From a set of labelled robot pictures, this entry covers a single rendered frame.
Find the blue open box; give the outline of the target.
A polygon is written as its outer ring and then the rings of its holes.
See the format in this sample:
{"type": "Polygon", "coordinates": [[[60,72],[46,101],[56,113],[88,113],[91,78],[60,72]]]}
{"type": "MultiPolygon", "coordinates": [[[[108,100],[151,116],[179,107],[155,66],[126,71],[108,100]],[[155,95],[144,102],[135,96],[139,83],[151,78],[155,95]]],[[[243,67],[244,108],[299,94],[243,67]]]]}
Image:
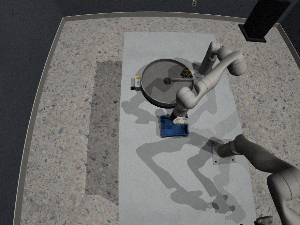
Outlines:
{"type": "Polygon", "coordinates": [[[167,115],[161,115],[162,137],[176,137],[189,135],[187,125],[174,125],[173,121],[167,119],[167,115]]]}

